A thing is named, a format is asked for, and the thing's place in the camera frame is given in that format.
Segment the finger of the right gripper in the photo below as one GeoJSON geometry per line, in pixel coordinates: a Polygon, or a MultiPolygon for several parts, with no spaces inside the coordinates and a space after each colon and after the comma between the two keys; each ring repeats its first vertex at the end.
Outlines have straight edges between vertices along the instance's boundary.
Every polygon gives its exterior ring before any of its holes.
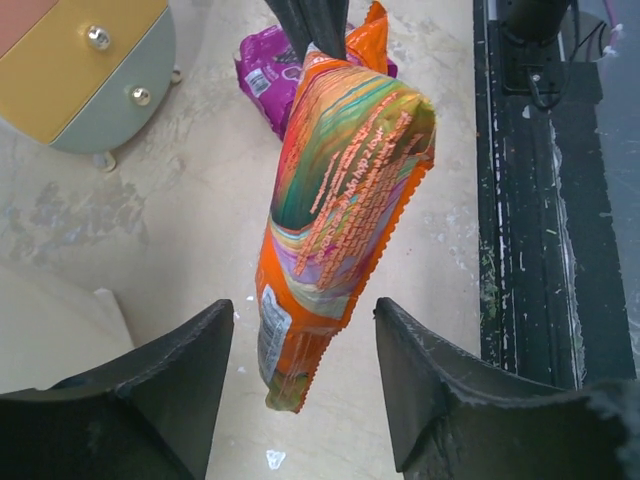
{"type": "Polygon", "coordinates": [[[347,59],[346,26],[348,0],[309,0],[305,2],[307,26],[313,43],[323,53],[347,59]]]}
{"type": "Polygon", "coordinates": [[[296,55],[305,55],[312,42],[300,2],[298,0],[266,0],[278,19],[296,55]]]}

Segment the orange snack packet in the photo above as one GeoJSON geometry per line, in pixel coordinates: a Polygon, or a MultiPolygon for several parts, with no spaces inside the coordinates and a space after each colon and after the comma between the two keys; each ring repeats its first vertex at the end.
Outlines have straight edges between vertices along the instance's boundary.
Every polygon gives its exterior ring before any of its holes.
{"type": "Polygon", "coordinates": [[[299,412],[406,204],[433,166],[436,113],[402,81],[312,42],[256,269],[266,403],[299,412]]]}

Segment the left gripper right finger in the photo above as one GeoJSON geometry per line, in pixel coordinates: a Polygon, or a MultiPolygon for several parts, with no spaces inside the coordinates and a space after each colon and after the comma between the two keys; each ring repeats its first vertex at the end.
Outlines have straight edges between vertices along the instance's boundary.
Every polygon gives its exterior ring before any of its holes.
{"type": "Polygon", "coordinates": [[[638,381],[557,389],[480,360],[388,297],[374,317],[395,469],[404,478],[638,478],[638,381]]]}

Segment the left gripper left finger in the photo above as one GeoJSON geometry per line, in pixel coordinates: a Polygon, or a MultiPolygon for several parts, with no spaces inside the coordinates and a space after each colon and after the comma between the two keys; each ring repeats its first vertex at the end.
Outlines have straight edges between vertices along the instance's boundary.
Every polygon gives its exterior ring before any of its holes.
{"type": "Polygon", "coordinates": [[[205,478],[233,330],[221,299],[49,389],[2,395],[2,478],[205,478]]]}

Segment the purple candy bag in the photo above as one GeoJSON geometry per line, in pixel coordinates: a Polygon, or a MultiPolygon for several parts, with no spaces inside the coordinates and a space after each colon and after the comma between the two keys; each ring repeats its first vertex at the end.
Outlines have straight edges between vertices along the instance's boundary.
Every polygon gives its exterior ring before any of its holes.
{"type": "MultiPolygon", "coordinates": [[[[388,23],[384,19],[348,27],[347,60],[391,77],[398,68],[386,56],[388,23]]],[[[294,103],[302,64],[282,28],[278,25],[246,37],[235,60],[240,89],[283,139],[294,103]]]]}

